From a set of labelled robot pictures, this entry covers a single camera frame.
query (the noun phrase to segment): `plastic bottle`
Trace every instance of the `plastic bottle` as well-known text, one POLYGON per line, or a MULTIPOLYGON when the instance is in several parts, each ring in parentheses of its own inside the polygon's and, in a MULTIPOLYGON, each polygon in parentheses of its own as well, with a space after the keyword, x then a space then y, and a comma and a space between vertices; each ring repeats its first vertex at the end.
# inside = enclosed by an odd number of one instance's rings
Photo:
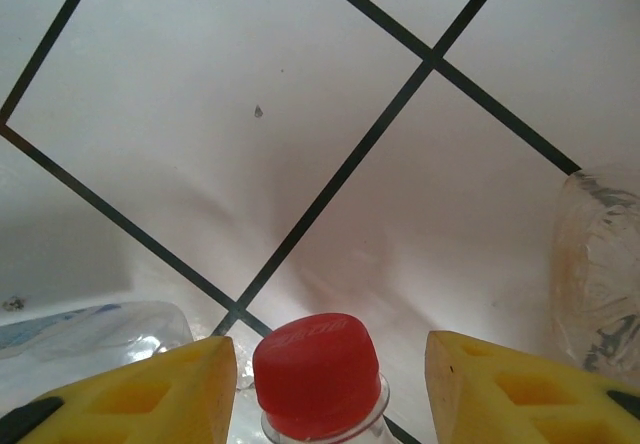
POLYGON ((551 269, 557 341, 581 367, 640 385, 640 172, 570 176, 551 269))
POLYGON ((277 329, 256 348, 253 370, 270 441, 397 442, 383 417, 389 386, 355 317, 319 314, 277 329))
POLYGON ((163 302, 108 304, 0 327, 0 415, 39 395, 193 341, 163 302))

